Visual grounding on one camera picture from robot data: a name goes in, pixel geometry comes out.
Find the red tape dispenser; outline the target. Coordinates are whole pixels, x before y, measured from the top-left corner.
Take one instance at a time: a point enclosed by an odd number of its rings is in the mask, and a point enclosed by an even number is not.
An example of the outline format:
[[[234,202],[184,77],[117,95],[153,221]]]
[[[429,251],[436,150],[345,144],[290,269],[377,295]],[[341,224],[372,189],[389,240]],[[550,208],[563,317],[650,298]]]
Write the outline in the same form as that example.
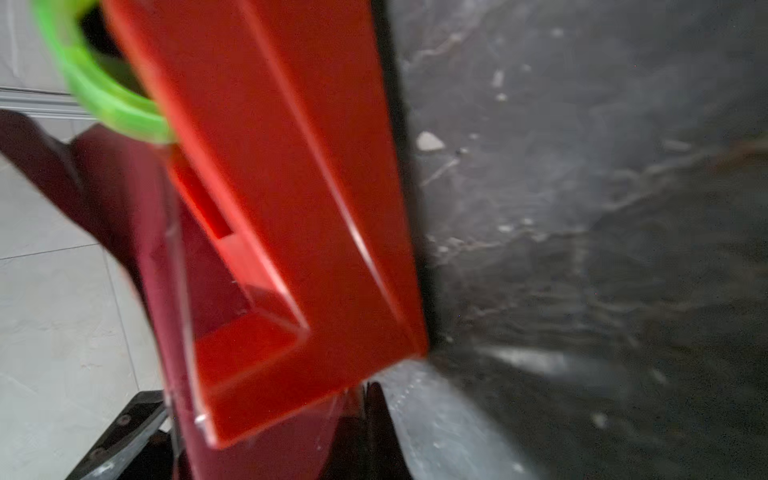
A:
[[[36,1],[86,111],[168,170],[248,302],[194,321],[231,446],[428,348],[367,1]]]

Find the clear tape strip pulled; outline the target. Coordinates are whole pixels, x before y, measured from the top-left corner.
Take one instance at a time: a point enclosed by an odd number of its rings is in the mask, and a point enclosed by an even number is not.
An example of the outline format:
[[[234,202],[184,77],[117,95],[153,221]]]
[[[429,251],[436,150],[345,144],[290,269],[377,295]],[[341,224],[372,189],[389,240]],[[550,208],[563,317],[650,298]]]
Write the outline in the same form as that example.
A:
[[[166,391],[175,424],[188,445],[207,448],[206,416],[199,408],[194,353],[195,261],[204,264],[211,246],[173,184],[170,166],[177,150],[145,145],[137,161],[142,283],[157,337]]]

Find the dark red wrapping paper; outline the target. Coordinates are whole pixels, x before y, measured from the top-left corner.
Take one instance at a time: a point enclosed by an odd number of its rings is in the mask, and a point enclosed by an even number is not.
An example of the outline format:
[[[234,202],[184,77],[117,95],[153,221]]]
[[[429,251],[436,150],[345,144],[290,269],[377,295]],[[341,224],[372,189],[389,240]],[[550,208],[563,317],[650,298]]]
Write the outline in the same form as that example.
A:
[[[68,218],[90,233],[123,266],[139,290],[150,316],[142,283],[141,225],[137,161],[145,145],[95,126],[70,143],[48,134],[31,118],[1,114],[1,151],[10,163]],[[213,246],[204,264],[195,261],[195,320],[204,325],[233,320],[248,312],[240,289]],[[343,395],[300,414],[258,436],[224,450],[188,445],[175,424],[166,386],[169,419],[163,427],[174,437],[171,479],[336,479],[335,431],[353,394]]]

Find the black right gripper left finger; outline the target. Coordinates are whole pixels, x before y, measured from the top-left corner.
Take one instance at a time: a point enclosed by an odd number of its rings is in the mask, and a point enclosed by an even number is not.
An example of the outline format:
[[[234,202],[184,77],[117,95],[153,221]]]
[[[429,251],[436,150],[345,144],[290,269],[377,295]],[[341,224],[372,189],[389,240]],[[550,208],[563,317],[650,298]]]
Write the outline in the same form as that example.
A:
[[[171,479],[174,437],[161,390],[138,392],[91,446],[72,479]]]

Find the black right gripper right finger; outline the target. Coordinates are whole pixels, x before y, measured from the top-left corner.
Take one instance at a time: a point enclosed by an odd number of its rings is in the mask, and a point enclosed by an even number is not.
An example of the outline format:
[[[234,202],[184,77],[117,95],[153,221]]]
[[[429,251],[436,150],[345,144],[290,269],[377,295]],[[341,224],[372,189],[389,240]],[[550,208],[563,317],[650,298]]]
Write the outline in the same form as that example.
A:
[[[335,431],[336,479],[412,479],[379,382],[354,392]]]

